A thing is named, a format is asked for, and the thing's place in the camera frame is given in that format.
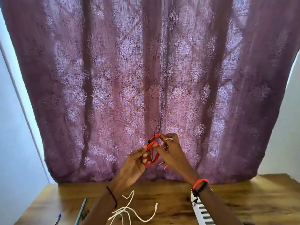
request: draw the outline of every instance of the white power strip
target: white power strip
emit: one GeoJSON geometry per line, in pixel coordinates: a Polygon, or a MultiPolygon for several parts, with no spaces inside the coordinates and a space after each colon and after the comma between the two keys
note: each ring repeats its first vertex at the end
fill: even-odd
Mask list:
{"type": "Polygon", "coordinates": [[[199,197],[197,197],[197,204],[193,203],[195,199],[196,197],[194,197],[193,193],[191,192],[190,201],[193,206],[199,225],[215,225],[215,222],[213,221],[210,214],[207,212],[199,197]]]}

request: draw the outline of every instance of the person's right hand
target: person's right hand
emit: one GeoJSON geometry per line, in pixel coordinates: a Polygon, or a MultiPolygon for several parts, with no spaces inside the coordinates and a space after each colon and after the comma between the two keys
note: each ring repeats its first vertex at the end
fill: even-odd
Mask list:
{"type": "Polygon", "coordinates": [[[166,142],[157,148],[160,156],[168,164],[169,167],[177,171],[181,176],[194,185],[200,178],[197,171],[190,165],[186,158],[176,133],[168,133],[166,135],[160,133],[161,137],[166,142]]]}

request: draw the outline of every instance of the hand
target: hand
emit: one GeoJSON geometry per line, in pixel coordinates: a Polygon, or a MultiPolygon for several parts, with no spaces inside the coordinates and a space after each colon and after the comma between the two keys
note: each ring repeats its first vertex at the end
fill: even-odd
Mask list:
{"type": "Polygon", "coordinates": [[[188,159],[186,158],[176,133],[168,133],[164,135],[160,133],[161,137],[166,142],[159,146],[157,151],[163,160],[168,164],[169,167],[177,171],[181,176],[194,185],[195,182],[200,178],[197,171],[192,168],[188,159]]]}
{"type": "Polygon", "coordinates": [[[151,163],[150,150],[146,152],[146,149],[147,145],[144,145],[127,156],[109,187],[115,195],[120,195],[126,188],[135,183],[145,171],[145,163],[151,163]]]}

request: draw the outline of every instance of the person's left hand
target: person's left hand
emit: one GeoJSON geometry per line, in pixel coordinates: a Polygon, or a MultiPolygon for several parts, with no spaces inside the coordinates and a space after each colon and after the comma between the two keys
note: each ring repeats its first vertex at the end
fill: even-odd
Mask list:
{"type": "Polygon", "coordinates": [[[112,188],[126,189],[137,181],[146,169],[145,163],[151,163],[150,150],[147,145],[131,152],[118,174],[112,180],[112,188]]]}

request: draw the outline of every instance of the light blue pencil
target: light blue pencil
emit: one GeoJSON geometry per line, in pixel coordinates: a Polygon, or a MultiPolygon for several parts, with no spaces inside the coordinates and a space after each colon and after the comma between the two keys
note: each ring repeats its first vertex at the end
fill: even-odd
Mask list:
{"type": "Polygon", "coordinates": [[[78,223],[79,223],[80,216],[81,216],[81,213],[82,213],[82,211],[83,211],[83,208],[84,208],[85,202],[86,202],[86,198],[84,199],[84,201],[83,201],[83,203],[82,203],[82,206],[81,206],[80,212],[79,212],[79,214],[78,214],[77,220],[76,220],[76,222],[75,222],[75,224],[74,224],[74,225],[78,225],[78,223]]]}

